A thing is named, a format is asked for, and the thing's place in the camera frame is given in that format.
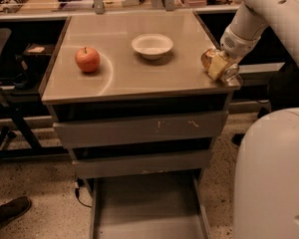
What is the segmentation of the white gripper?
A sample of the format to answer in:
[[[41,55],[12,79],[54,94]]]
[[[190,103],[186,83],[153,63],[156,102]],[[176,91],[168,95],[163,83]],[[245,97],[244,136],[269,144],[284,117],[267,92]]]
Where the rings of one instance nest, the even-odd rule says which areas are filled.
[[[214,80],[222,82],[231,81],[238,74],[238,65],[233,63],[233,59],[243,58],[250,53],[260,37],[242,38],[227,26],[220,38],[220,47],[224,52],[217,52],[211,60],[208,75]]]

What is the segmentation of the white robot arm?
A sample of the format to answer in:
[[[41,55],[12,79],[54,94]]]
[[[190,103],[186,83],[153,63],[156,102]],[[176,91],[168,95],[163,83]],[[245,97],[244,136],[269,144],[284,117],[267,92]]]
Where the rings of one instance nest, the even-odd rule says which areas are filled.
[[[299,67],[299,0],[242,0],[210,69],[223,55],[244,57],[271,27]],[[234,239],[299,239],[299,108],[257,120],[239,148],[233,197]]]

